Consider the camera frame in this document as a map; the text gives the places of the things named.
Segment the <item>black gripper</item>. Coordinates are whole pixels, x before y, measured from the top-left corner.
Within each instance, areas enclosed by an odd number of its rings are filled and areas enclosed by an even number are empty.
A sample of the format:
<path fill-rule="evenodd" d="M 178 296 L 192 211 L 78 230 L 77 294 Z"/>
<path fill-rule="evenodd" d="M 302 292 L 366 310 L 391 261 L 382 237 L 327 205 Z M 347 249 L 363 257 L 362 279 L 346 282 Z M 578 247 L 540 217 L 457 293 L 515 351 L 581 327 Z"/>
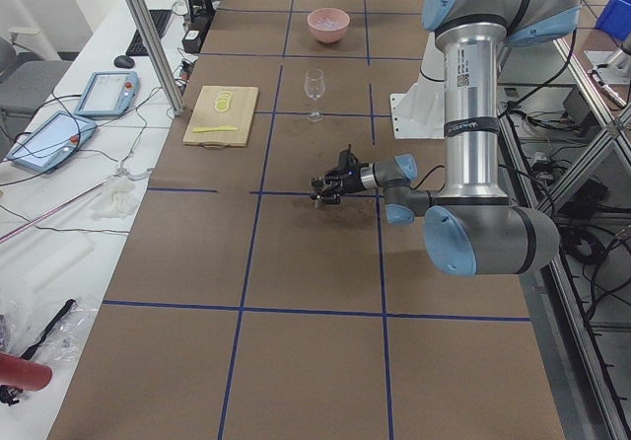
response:
<path fill-rule="evenodd" d="M 312 188 L 325 188 L 323 192 L 311 195 L 316 205 L 339 205 L 341 195 L 357 193 L 365 190 L 362 184 L 362 172 L 370 165 L 361 162 L 351 150 L 351 145 L 342 150 L 338 156 L 337 165 L 327 171 L 324 176 L 311 179 Z"/>

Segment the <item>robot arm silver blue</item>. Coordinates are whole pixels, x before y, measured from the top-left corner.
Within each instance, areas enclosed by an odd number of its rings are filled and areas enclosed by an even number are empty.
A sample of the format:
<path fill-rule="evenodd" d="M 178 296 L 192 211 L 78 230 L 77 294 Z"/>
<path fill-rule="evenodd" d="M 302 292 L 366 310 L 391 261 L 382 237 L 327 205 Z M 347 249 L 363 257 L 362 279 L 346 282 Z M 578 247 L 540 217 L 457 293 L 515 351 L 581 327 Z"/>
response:
<path fill-rule="evenodd" d="M 440 271 L 461 276 L 522 274 L 556 256 L 551 218 L 513 204 L 498 184 L 497 51 L 551 41 L 578 24 L 581 0 L 425 0 L 423 26 L 444 55 L 446 176 L 417 190 L 408 154 L 363 163 L 350 150 L 312 181 L 315 201 L 380 188 L 391 224 L 424 221 L 426 251 Z"/>

